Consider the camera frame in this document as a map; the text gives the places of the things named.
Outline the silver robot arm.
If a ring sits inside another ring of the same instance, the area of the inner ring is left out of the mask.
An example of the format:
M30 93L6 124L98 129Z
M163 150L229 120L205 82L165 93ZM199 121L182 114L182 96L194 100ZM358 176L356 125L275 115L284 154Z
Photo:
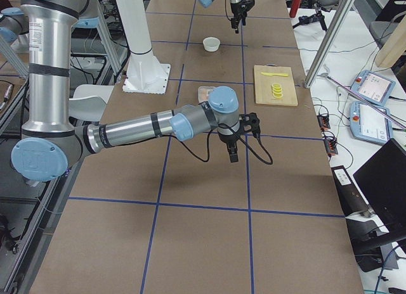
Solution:
M11 152L13 167L27 179L50 181L105 148L174 134L179 141L217 130L234 152L241 117L235 91L215 88L193 106L101 124L108 98L70 93L74 25L97 10L97 0L21 0L29 18L29 119Z
M208 8L215 0L198 0L198 2L204 7ZM227 19L231 23L232 29L235 33L239 33L239 25L242 23L243 26L246 25L246 18L248 12L254 7L255 0L229 0L230 9L232 12L232 17Z

